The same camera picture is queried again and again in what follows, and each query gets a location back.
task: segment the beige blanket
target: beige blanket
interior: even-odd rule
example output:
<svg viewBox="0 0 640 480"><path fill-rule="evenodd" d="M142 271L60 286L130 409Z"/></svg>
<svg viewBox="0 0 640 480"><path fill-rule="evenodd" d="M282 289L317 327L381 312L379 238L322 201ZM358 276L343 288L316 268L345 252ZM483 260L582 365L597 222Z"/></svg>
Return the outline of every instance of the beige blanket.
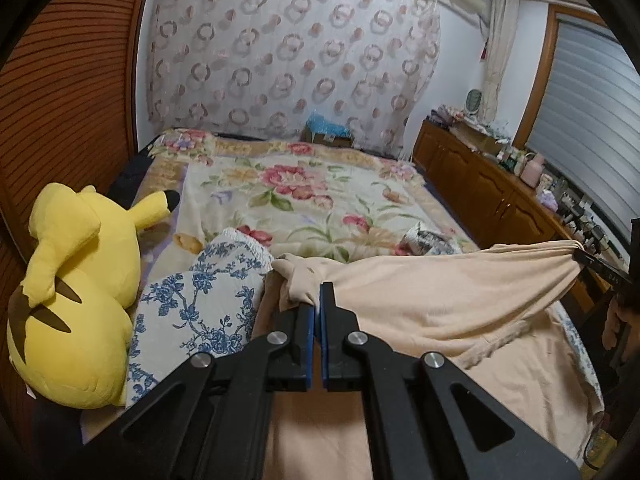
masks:
<svg viewBox="0 0 640 480"><path fill-rule="evenodd" d="M453 256L378 256L341 264L287 254L273 263L254 336L271 315L300 301L318 306L334 283L339 306L394 350L439 351L565 454L579 460L602 410L548 306L580 271L577 242L494 246ZM367 479L366 429L358 393L277 394L265 478Z"/></svg>

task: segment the lace curtain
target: lace curtain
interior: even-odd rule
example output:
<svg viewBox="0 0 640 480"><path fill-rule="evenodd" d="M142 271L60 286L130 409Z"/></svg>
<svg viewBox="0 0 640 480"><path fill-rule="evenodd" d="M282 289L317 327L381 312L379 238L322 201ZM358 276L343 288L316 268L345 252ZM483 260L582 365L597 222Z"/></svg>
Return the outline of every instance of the lace curtain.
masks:
<svg viewBox="0 0 640 480"><path fill-rule="evenodd" d="M396 154L438 57L434 0L156 0L150 119L273 139L316 110Z"/></svg>
<svg viewBox="0 0 640 480"><path fill-rule="evenodd" d="M488 123L495 119L498 112L500 84L516 37L519 9L520 0L491 1L491 30L487 43L482 101L478 112L480 118Z"/></svg>

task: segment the pikachu plush toy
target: pikachu plush toy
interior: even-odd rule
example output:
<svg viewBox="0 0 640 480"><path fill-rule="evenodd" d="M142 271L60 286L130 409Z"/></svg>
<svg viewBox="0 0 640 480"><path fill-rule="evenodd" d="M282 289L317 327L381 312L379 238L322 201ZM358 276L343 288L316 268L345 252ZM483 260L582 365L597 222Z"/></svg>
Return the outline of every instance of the pikachu plush toy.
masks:
<svg viewBox="0 0 640 480"><path fill-rule="evenodd" d="M124 405L125 309L140 284L136 232L171 214L176 191L158 191L126 210L85 187L48 184L38 195L29 232L38 245L11 296L7 344L24 381L72 408Z"/></svg>

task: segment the cabinet handle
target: cabinet handle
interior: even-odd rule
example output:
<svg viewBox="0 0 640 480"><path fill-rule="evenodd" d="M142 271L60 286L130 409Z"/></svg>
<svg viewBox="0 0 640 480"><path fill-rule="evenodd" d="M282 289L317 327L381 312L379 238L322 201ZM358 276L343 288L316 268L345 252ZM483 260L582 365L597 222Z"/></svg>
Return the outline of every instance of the cabinet handle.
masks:
<svg viewBox="0 0 640 480"><path fill-rule="evenodd" d="M504 216L504 214L509 210L509 208L511 207L511 203L507 204L507 207L504 208L504 211L502 212L502 214L500 215L500 220L502 220L502 217Z"/></svg>
<svg viewBox="0 0 640 480"><path fill-rule="evenodd" d="M500 200L500 203L498 204L498 207L495 208L494 216L496 216L498 214L498 209L500 209L502 207L502 204L504 204L504 199Z"/></svg>

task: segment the window blind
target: window blind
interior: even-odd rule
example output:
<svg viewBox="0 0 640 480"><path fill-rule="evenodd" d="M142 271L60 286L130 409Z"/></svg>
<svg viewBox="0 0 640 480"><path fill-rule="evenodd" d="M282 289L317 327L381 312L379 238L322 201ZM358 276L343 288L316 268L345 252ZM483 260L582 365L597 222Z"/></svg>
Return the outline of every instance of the window blind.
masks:
<svg viewBox="0 0 640 480"><path fill-rule="evenodd" d="M640 216L640 76L609 29L559 16L527 145L597 204L627 240Z"/></svg>

